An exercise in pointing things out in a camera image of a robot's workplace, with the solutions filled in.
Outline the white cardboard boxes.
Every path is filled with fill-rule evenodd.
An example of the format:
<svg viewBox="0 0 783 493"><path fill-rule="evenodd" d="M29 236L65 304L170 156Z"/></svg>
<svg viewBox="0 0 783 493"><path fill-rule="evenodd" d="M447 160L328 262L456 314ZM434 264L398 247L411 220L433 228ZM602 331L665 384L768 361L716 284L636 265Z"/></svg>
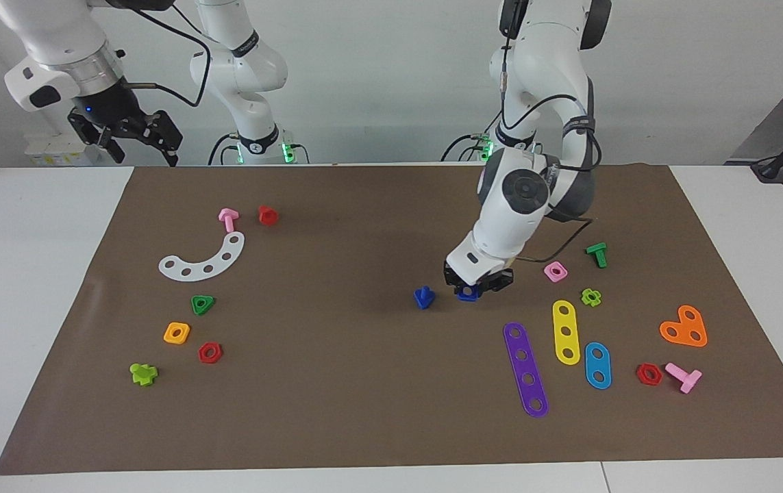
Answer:
<svg viewBox="0 0 783 493"><path fill-rule="evenodd" d="M25 134L24 154L34 166L98 166L103 158L97 149L68 134Z"/></svg>

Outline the purple four-hole plate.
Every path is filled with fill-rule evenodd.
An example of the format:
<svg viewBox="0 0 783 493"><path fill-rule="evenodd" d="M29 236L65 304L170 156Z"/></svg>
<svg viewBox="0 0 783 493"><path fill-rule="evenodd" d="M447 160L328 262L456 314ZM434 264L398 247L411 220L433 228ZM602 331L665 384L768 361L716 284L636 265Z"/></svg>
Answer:
<svg viewBox="0 0 783 493"><path fill-rule="evenodd" d="M549 403L528 331L522 324L510 322L504 325L503 335L523 411L533 418L545 417Z"/></svg>

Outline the brown table mat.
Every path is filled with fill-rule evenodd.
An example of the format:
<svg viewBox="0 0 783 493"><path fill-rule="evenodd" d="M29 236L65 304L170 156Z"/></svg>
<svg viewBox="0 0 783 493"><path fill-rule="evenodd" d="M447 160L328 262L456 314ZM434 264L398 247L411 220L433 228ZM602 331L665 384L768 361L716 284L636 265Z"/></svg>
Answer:
<svg viewBox="0 0 783 493"><path fill-rule="evenodd" d="M0 475L150 469L384 467L783 457L783 364L664 166L597 171L592 227L569 277L514 265L514 283L458 300L443 262L479 212L475 166L139 168L0 456ZM258 207L279 213L272 227ZM240 258L199 283L158 262L215 255L240 212ZM607 268L585 253L608 246ZM436 299L417 308L414 290ZM597 307L580 293L602 294ZM203 316L195 294L216 297ZM554 351L553 304L575 306L580 362ZM701 312L707 346L660 323ZM185 344L162 335L190 325ZM547 393L528 416L503 328L528 331ZM198 349L224 349L213 364ZM607 390L586 344L610 351ZM663 371L642 384L641 363ZM702 378L688 395L664 370ZM132 383L132 363L158 368Z"/></svg>

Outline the blue two-hole plate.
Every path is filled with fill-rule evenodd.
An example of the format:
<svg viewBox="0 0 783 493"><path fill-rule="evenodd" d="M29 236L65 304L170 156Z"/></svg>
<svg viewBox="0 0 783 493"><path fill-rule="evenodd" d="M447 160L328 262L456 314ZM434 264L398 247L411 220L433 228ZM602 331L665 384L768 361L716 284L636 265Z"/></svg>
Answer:
<svg viewBox="0 0 783 493"><path fill-rule="evenodd" d="M584 349L585 379L592 388L607 390L612 384L612 359L604 344L591 341Z"/></svg>

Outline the yellow three-hole plate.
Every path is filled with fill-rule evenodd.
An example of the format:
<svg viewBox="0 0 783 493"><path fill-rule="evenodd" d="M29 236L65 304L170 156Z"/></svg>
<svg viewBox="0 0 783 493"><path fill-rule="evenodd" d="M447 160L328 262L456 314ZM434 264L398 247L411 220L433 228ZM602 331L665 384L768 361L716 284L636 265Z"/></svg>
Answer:
<svg viewBox="0 0 783 493"><path fill-rule="evenodd" d="M580 341L575 306L558 299L553 304L554 351L559 362L574 366L580 362Z"/></svg>

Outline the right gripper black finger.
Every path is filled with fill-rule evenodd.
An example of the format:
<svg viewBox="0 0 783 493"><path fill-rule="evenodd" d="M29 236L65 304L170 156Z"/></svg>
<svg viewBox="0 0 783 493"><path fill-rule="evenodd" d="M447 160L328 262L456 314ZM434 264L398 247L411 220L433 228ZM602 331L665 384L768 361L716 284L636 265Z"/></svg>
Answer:
<svg viewBox="0 0 783 493"><path fill-rule="evenodd" d="M151 114L140 112L132 116L132 126L138 142L159 151L170 168L178 165L178 151L184 137L166 110Z"/></svg>
<svg viewBox="0 0 783 493"><path fill-rule="evenodd" d="M114 139L112 129L94 124L80 110L71 110L66 116L66 120L82 143L104 150L116 164L124 162L125 151Z"/></svg>

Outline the white curved perforated plate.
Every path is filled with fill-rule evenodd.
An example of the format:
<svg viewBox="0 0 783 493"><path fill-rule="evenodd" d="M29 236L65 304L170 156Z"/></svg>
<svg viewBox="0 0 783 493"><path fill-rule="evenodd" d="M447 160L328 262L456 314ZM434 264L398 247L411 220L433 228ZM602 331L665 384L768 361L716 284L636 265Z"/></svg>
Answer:
<svg viewBox="0 0 783 493"><path fill-rule="evenodd" d="M176 255L168 255L158 262L158 270L164 277L178 283L199 283L224 273L234 265L246 244L246 236L240 231L225 235L218 252L205 261L188 262Z"/></svg>

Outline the orange heart plate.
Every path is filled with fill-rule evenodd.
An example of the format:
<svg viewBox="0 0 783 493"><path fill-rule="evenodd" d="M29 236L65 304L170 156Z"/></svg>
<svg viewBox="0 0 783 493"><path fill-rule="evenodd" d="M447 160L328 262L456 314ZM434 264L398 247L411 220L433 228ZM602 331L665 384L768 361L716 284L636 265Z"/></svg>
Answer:
<svg viewBox="0 0 783 493"><path fill-rule="evenodd" d="M701 312L692 305L681 305L678 308L678 320L666 320L660 323L658 333L664 340L672 344L684 346L707 346L708 335Z"/></svg>

